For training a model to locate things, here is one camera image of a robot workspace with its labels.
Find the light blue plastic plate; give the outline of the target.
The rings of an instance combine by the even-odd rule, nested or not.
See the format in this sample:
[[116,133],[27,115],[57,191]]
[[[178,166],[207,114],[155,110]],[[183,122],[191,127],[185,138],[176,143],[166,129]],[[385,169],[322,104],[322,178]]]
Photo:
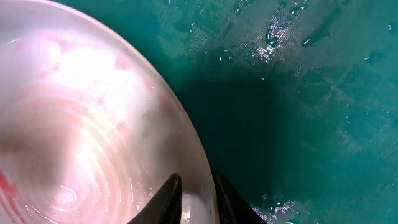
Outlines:
[[52,1],[1,2],[1,222],[127,223],[174,173],[179,223],[218,223],[184,108],[109,27]]

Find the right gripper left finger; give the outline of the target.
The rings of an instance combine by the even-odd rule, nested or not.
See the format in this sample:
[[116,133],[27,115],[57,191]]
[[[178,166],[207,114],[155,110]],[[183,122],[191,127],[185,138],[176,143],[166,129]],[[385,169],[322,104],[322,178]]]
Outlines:
[[127,224],[180,224],[182,215],[182,180],[173,173]]

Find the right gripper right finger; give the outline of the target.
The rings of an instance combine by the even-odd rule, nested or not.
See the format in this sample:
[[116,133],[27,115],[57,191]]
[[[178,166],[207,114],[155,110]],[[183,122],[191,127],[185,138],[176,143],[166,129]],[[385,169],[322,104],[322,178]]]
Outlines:
[[220,224],[267,224],[223,175],[215,177]]

